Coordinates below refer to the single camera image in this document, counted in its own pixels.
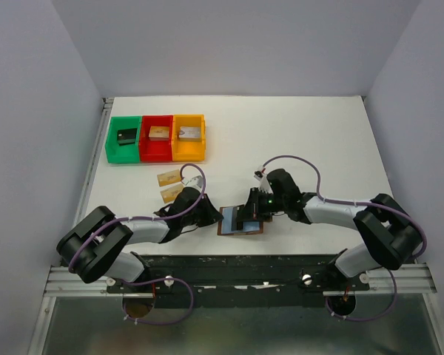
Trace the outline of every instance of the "purple cable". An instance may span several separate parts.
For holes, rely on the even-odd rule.
[[[128,319],[133,320],[133,321],[136,320],[138,323],[141,323],[141,324],[171,325],[171,324],[179,323],[182,320],[185,320],[192,313],[192,308],[194,306],[194,294],[192,293],[191,286],[189,286],[187,284],[187,282],[184,281],[184,280],[177,279],[175,277],[165,277],[165,278],[161,278],[161,279],[154,279],[154,280],[150,280],[150,281],[145,281],[143,283],[128,283],[127,281],[122,280],[123,283],[125,283],[126,285],[130,285],[130,286],[145,286],[145,285],[149,285],[149,284],[152,284],[152,283],[159,283],[159,282],[162,282],[162,281],[176,281],[176,282],[182,283],[183,285],[186,286],[187,291],[189,291],[189,295],[191,297],[191,302],[189,304],[189,308],[187,309],[186,313],[183,314],[181,317],[177,318],[176,320],[171,320],[169,322],[153,322],[152,320],[143,320],[143,319],[139,319],[139,318],[132,318],[127,313],[127,306],[124,305],[123,306],[123,310],[124,310],[124,313],[127,315]]]
[[[316,185],[316,195],[318,198],[320,198],[321,200],[325,201],[325,202],[329,202],[329,203],[335,203],[337,205],[350,205],[350,206],[368,206],[368,207],[375,207],[376,209],[383,209],[385,211],[391,212],[391,213],[395,213],[400,217],[403,217],[404,219],[406,219],[408,222],[410,222],[413,227],[415,227],[416,230],[418,230],[418,232],[421,235],[421,240],[423,241],[423,244],[421,245],[421,249],[415,254],[412,255],[413,259],[416,259],[417,257],[420,257],[421,255],[423,255],[424,251],[426,250],[427,246],[428,246],[428,240],[426,238],[426,233],[424,232],[424,230],[421,228],[421,226],[416,223],[411,217],[409,217],[407,214],[402,213],[400,211],[397,211],[396,209],[393,209],[391,207],[387,207],[384,205],[380,205],[378,203],[373,203],[373,202],[352,202],[352,201],[344,201],[344,200],[333,200],[331,198],[325,198],[320,194],[320,172],[319,169],[313,164],[311,163],[309,160],[306,160],[304,158],[301,157],[297,157],[296,155],[278,155],[277,157],[273,157],[271,159],[269,159],[267,162],[265,162],[265,164],[263,165],[263,167],[266,167],[266,165],[268,165],[269,163],[271,163],[272,161],[276,160],[276,159],[280,159],[280,158],[292,158],[292,159],[297,159],[297,160],[301,160],[302,162],[308,164],[310,167],[312,167],[314,169],[314,171],[317,174],[317,185]]]
[[[371,322],[372,320],[377,320],[387,314],[389,314],[392,310],[394,305],[397,302],[397,298],[398,298],[398,287],[397,287],[397,281],[394,279],[393,273],[386,269],[387,272],[390,273],[391,276],[391,281],[393,281],[393,300],[391,301],[390,305],[388,306],[388,308],[386,310],[384,310],[382,313],[377,314],[376,316],[373,317],[369,317],[369,318],[356,318],[356,317],[345,317],[345,316],[341,316],[340,314],[335,313],[332,308],[331,305],[329,304],[329,298],[326,297],[326,308],[327,311],[329,311],[329,313],[331,314],[331,316],[336,317],[340,320],[347,320],[349,322]]]
[[[181,167],[180,170],[180,174],[181,174],[181,179],[183,179],[183,169],[186,166],[193,166],[195,167],[197,170],[199,170],[199,172],[201,173],[202,176],[202,190],[201,190],[201,194],[199,195],[198,199],[187,209],[185,209],[182,212],[179,212],[177,214],[174,214],[173,216],[168,216],[168,217],[147,217],[147,216],[135,216],[132,217],[132,220],[172,220],[173,218],[178,218],[184,214],[186,214],[187,212],[191,211],[193,208],[195,208],[199,201],[202,199],[202,197],[204,196],[204,192],[206,191],[206,175],[204,174],[204,172],[202,171],[202,169],[193,164],[193,163],[186,163]],[[67,270],[69,270],[70,273],[74,274],[74,266],[75,263],[77,262],[77,259],[79,258],[79,255],[81,255],[81,252],[89,245],[91,244],[91,242],[94,240],[95,237],[97,237],[98,235],[100,235],[106,228],[108,228],[109,226],[111,226],[114,223],[117,222],[126,222],[130,220],[129,217],[122,217],[122,218],[116,218],[114,220],[111,220],[110,222],[105,223],[102,227],[100,227],[99,229],[97,229],[94,233],[92,233],[89,238],[87,238],[87,240],[85,242],[82,243],[82,246],[78,249],[78,251],[74,254],[73,258],[71,259],[69,266],[67,268]]]

